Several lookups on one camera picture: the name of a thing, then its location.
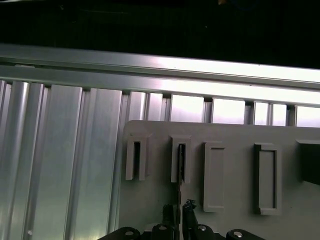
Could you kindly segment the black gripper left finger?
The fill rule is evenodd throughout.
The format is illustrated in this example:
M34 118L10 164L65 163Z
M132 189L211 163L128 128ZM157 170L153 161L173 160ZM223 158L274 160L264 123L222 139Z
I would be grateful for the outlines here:
M154 224L151 230L140 233L129 226L121 227L99 240L174 240L175 239L174 207L165 204L162 208L162 222Z

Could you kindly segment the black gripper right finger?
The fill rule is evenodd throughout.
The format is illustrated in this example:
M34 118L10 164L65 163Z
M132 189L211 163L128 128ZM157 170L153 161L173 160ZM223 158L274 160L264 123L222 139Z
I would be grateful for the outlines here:
M188 199L182 206L182 235L184 240L262 240L243 229L229 230L225 236L214 232L211 227L198 223L194 209L194 200Z

